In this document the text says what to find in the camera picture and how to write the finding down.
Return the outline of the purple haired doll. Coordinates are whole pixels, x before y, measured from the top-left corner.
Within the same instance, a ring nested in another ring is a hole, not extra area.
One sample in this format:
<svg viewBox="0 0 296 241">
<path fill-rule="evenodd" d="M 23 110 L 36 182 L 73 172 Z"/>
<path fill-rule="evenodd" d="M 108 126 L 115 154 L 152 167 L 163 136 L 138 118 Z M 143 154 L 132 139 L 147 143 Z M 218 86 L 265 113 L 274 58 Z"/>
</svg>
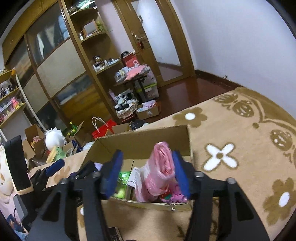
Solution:
<svg viewBox="0 0 296 241">
<path fill-rule="evenodd" d="M 94 163 L 94 165 L 95 165 L 95 168 L 96 168 L 98 171 L 100 171 L 101 168 L 102 168 L 102 166 L 103 166 L 101 163 Z"/>
</svg>

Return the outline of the green tissue pack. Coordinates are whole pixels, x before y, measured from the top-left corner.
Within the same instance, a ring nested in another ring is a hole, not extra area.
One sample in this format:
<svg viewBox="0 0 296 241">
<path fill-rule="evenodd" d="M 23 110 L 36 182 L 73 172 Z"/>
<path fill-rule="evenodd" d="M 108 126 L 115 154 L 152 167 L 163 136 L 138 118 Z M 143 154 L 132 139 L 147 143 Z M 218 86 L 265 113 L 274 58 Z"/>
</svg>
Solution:
<svg viewBox="0 0 296 241">
<path fill-rule="evenodd" d="M 119 198 L 119 199 L 130 198 L 131 187 L 128 186 L 127 184 L 130 174 L 131 174 L 130 171 L 119 173 L 119 176 L 117 179 L 117 186 L 113 194 L 113 197 Z"/>
</svg>

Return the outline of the white black fluffy keychain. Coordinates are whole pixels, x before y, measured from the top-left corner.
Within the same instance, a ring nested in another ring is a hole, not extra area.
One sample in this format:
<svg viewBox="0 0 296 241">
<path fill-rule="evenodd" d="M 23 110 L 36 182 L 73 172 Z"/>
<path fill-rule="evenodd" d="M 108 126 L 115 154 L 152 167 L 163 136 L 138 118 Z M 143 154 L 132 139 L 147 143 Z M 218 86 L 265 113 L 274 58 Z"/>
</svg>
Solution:
<svg viewBox="0 0 296 241">
<path fill-rule="evenodd" d="M 137 167 L 134 167 L 127 180 L 127 185 L 130 187 L 136 188 L 137 184 L 140 184 L 140 182 L 141 182 L 140 169 Z"/>
</svg>

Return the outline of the black card holder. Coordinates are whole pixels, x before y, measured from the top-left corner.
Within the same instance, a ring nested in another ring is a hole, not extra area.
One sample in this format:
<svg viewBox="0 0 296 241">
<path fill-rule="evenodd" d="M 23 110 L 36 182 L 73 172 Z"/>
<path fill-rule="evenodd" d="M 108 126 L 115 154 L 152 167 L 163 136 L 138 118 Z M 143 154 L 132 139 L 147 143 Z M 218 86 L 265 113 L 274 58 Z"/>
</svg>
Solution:
<svg viewBox="0 0 296 241">
<path fill-rule="evenodd" d="M 111 241 L 123 241 L 123 238 L 121 236 L 121 233 L 118 229 L 118 227 L 109 227 L 108 228 L 109 234 L 110 234 L 110 240 Z"/>
</svg>

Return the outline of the pink plastic pack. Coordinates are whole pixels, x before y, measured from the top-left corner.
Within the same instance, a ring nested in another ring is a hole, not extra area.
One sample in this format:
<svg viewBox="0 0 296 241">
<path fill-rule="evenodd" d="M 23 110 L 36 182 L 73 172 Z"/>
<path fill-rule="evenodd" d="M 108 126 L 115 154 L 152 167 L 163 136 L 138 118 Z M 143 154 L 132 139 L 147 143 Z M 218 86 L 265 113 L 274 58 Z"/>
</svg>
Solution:
<svg viewBox="0 0 296 241">
<path fill-rule="evenodd" d="M 171 197 L 175 183 L 175 165 L 171 149 L 166 142 L 154 145 L 144 166 L 135 169 L 135 197 L 138 202 L 154 202 Z"/>
</svg>

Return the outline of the magenta plush bear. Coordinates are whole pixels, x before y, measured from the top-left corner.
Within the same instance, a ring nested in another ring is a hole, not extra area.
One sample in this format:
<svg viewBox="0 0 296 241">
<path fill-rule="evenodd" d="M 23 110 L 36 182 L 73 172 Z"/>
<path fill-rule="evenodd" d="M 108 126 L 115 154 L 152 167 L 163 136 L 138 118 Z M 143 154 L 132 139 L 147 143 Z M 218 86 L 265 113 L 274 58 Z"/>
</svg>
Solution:
<svg viewBox="0 0 296 241">
<path fill-rule="evenodd" d="M 170 183 L 168 186 L 168 190 L 159 196 L 160 200 L 163 203 L 186 203 L 188 200 L 182 194 L 179 185 L 175 182 Z"/>
</svg>

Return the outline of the pink floral cloth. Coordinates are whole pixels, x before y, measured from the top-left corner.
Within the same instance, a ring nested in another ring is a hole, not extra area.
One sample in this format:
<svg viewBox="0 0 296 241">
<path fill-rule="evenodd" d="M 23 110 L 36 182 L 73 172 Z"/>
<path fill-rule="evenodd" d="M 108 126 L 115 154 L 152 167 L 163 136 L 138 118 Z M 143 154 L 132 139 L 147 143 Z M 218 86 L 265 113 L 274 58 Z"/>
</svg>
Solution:
<svg viewBox="0 0 296 241">
<path fill-rule="evenodd" d="M 1 199 L 1 240 L 27 240 L 27 233 L 21 224 L 12 203 Z"/>
</svg>

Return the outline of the green frog yellow basket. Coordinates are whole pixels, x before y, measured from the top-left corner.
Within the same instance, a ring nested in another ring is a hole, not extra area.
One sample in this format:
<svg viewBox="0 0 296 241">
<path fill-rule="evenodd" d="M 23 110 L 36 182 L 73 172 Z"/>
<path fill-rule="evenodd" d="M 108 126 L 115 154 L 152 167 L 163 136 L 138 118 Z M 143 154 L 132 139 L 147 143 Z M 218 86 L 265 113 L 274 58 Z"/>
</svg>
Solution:
<svg viewBox="0 0 296 241">
<path fill-rule="evenodd" d="M 53 163 L 55 161 L 58 161 L 59 159 L 63 159 L 66 157 L 66 152 L 60 148 L 60 147 L 55 147 L 47 157 L 46 163 Z"/>
</svg>

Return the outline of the green glass bottle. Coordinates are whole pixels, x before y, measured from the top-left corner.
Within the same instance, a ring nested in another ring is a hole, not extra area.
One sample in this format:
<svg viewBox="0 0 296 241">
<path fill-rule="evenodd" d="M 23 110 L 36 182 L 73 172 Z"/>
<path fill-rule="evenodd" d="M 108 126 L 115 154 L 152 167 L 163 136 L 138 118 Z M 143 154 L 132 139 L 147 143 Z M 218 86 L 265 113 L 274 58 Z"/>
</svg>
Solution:
<svg viewBox="0 0 296 241">
<path fill-rule="evenodd" d="M 69 129 L 68 135 L 69 135 L 69 137 L 72 137 L 76 134 L 78 127 L 76 125 L 74 125 L 74 123 L 72 121 L 69 122 L 69 125 L 70 125 L 70 129 Z"/>
</svg>

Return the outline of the red paper gift bag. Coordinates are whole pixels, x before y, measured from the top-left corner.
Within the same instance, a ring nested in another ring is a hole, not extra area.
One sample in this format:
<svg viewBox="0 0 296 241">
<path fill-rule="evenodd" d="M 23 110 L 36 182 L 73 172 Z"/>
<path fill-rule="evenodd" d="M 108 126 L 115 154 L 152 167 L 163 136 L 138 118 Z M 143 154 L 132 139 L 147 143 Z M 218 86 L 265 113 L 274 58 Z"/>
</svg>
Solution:
<svg viewBox="0 0 296 241">
<path fill-rule="evenodd" d="M 92 137 L 94 139 L 105 137 L 108 133 L 114 134 L 113 127 L 116 126 L 117 123 L 112 119 L 105 122 L 102 118 L 93 117 L 91 121 L 95 128 L 95 131 L 92 132 Z"/>
</svg>

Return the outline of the white round plush toy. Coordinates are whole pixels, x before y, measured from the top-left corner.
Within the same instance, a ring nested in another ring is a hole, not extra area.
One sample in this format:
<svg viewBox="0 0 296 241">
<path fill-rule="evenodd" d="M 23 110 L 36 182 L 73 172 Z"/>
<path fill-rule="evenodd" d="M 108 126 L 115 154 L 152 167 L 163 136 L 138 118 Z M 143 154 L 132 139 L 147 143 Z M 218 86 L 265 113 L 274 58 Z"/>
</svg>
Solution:
<svg viewBox="0 0 296 241">
<path fill-rule="evenodd" d="M 52 128 L 45 132 L 45 146 L 49 151 L 55 147 L 62 148 L 66 144 L 66 138 L 63 136 L 61 130 Z"/>
</svg>

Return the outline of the lace trimmed basket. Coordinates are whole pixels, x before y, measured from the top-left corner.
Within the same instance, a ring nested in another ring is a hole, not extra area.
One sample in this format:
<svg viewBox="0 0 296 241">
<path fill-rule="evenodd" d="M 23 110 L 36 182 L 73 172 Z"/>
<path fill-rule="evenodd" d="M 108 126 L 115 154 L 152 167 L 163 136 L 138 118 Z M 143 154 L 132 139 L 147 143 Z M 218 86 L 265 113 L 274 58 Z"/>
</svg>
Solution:
<svg viewBox="0 0 296 241">
<path fill-rule="evenodd" d="M 124 102 L 118 103 L 114 109 L 118 118 L 125 119 L 131 116 L 137 110 L 137 106 L 137 99 L 125 99 Z"/>
</svg>

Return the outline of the wooden toy shelf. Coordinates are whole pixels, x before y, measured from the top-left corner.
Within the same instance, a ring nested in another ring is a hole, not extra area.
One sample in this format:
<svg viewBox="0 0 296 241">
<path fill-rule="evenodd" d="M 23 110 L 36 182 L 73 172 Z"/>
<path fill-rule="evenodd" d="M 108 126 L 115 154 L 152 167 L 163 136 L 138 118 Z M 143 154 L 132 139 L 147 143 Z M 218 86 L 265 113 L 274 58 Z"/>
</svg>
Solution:
<svg viewBox="0 0 296 241">
<path fill-rule="evenodd" d="M 32 123 L 25 111 L 28 110 L 39 127 L 46 130 L 41 120 L 33 110 L 24 89 L 21 86 L 16 69 L 1 71 L 1 142 L 20 135 L 26 138 L 25 129 Z"/>
</svg>

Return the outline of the large wooden wardrobe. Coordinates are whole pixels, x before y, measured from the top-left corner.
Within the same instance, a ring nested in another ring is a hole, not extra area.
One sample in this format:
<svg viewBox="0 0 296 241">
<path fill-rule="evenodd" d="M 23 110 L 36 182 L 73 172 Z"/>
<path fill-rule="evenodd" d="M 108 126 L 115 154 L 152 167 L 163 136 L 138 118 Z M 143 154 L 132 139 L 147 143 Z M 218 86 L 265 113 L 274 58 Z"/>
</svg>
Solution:
<svg viewBox="0 0 296 241">
<path fill-rule="evenodd" d="M 121 62 L 100 1 L 1 1 L 1 48 L 41 128 L 119 121 L 108 91 Z"/>
</svg>

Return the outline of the red box on shelf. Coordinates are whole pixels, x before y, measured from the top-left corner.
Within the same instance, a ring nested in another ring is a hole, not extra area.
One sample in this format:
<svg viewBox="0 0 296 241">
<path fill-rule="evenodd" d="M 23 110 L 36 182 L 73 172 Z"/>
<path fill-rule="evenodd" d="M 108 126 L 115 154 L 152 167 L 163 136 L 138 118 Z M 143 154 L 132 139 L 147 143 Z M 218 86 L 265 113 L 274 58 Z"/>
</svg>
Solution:
<svg viewBox="0 0 296 241">
<path fill-rule="evenodd" d="M 140 65 L 138 58 L 135 54 L 129 53 L 128 55 L 121 58 L 124 65 L 128 68 L 132 68 L 136 65 Z"/>
</svg>

